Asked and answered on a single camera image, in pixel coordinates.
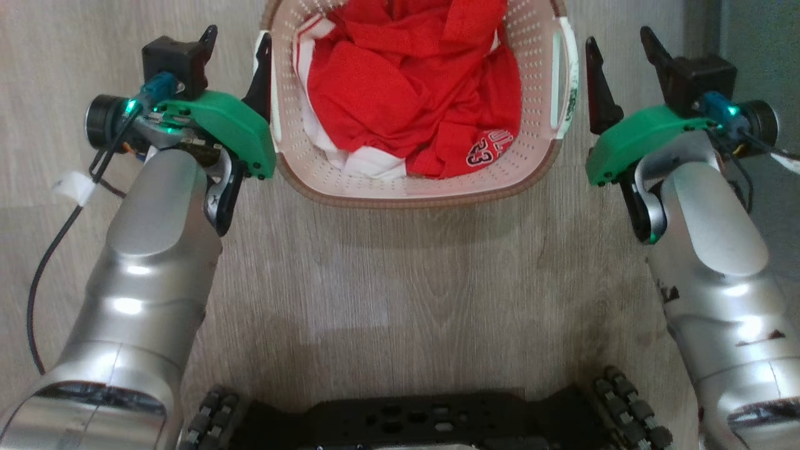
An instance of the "clothes pile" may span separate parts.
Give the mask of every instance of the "clothes pile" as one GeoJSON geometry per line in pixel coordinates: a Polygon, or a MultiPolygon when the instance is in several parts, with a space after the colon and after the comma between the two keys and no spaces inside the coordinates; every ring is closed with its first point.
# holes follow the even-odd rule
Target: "clothes pile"
{"type": "Polygon", "coordinates": [[[345,175],[469,174],[519,133],[507,0],[350,0],[294,36],[303,126],[345,175]]]}

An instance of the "green plastic part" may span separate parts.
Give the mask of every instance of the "green plastic part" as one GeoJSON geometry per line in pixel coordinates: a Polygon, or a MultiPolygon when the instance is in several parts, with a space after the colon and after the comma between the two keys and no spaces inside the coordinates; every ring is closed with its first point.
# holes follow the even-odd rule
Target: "green plastic part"
{"type": "Polygon", "coordinates": [[[594,144],[586,160],[589,183],[602,186],[644,158],[659,150],[681,133],[714,128],[705,117],[682,119],[666,105],[654,106],[630,116],[609,128],[594,144]]]}
{"type": "Polygon", "coordinates": [[[272,178],[275,149],[266,120],[233,95],[207,90],[192,102],[169,100],[156,108],[165,123],[181,127],[186,118],[247,163],[247,171],[257,179],[272,178]]]}

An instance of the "green led light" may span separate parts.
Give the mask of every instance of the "green led light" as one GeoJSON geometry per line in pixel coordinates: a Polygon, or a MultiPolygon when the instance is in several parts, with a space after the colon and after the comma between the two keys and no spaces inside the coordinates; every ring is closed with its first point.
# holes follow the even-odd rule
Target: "green led light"
{"type": "Polygon", "coordinates": [[[132,113],[132,112],[134,111],[134,108],[135,108],[135,107],[136,107],[136,100],[133,100],[133,99],[131,99],[131,100],[128,102],[128,106],[126,106],[126,107],[125,107],[125,114],[130,114],[130,113],[132,113]]]}

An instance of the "hole in black plate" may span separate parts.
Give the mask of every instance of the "hole in black plate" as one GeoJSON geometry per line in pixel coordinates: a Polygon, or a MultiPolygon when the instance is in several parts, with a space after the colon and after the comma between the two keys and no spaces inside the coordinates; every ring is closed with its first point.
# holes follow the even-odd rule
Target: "hole in black plate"
{"type": "Polygon", "coordinates": [[[455,428],[451,422],[437,422],[434,427],[438,432],[451,432],[455,428]]]}
{"type": "Polygon", "coordinates": [[[387,417],[399,416],[401,412],[402,408],[397,404],[387,404],[381,408],[381,413],[387,417]]]}
{"type": "Polygon", "coordinates": [[[450,414],[450,405],[447,404],[434,404],[433,412],[436,416],[447,416],[450,414]]]}
{"type": "Polygon", "coordinates": [[[402,424],[396,421],[386,422],[381,429],[386,434],[397,434],[402,431],[402,424]]]}
{"type": "Polygon", "coordinates": [[[408,421],[412,424],[424,424],[428,420],[428,415],[422,411],[412,411],[408,413],[408,421]]]}

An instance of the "laundry basket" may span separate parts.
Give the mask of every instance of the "laundry basket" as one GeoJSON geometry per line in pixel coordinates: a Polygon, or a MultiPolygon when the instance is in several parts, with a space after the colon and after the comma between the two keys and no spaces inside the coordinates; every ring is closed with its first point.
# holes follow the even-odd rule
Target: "laundry basket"
{"type": "Polygon", "coordinates": [[[272,34],[272,131],[278,169],[301,194],[338,207],[445,207],[516,195],[541,179],[558,156],[578,96],[578,48],[562,0],[509,0],[504,19],[522,78],[522,124],[498,161],[452,179],[392,181],[343,175],[303,130],[302,88],[292,38],[304,21],[346,0],[269,0],[262,29],[272,34]]]}

